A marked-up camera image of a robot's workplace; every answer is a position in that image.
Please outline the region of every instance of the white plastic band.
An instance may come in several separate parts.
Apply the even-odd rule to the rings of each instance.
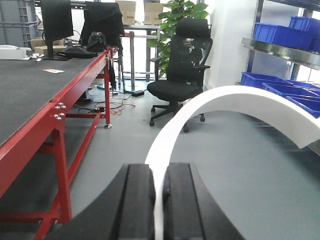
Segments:
[[[320,139],[320,118],[314,118],[294,103],[266,90],[249,86],[222,86],[194,97],[160,131],[145,160],[153,172],[156,192],[155,240],[163,239],[163,180],[178,135],[189,118],[218,110],[260,119],[285,134],[299,148]]]

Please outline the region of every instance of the potted plant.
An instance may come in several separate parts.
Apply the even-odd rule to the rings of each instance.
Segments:
[[[195,19],[204,19],[209,15],[205,9],[205,3],[193,3],[192,1],[185,0],[170,0],[163,5],[169,8],[169,11],[159,14],[160,19],[164,19],[160,26],[160,40],[148,39],[147,45],[151,48],[158,47],[159,58],[161,58],[159,69],[159,76],[163,76],[167,72],[167,67],[170,58],[170,43],[171,37],[176,33],[176,25],[180,19],[189,17]]]

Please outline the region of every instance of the metal shelf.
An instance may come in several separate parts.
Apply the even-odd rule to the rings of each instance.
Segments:
[[[269,0],[269,1],[320,12],[320,2],[318,0]]]
[[[290,47],[270,44],[243,37],[241,43],[244,47],[265,54],[276,56],[311,69],[320,70],[320,54],[302,51]]]

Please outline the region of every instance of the computer monitor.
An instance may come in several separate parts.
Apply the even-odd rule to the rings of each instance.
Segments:
[[[46,60],[68,60],[54,55],[53,41],[73,36],[71,0],[41,0],[43,31],[48,55]]]

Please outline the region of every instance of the red metal table frame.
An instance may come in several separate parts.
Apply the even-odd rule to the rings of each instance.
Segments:
[[[105,113],[68,114],[74,103],[95,78],[103,78],[109,86],[109,58],[105,51],[65,86],[52,100],[39,110],[7,142],[0,146],[0,198],[36,153],[54,154],[58,193],[47,212],[1,212],[0,223],[40,224],[34,240],[41,240],[54,223],[65,224],[72,218],[70,184],[86,152],[99,119],[110,127],[109,88],[105,87]],[[65,119],[93,118],[93,122],[71,164],[67,167],[65,149]],[[45,142],[48,136],[52,142]]]

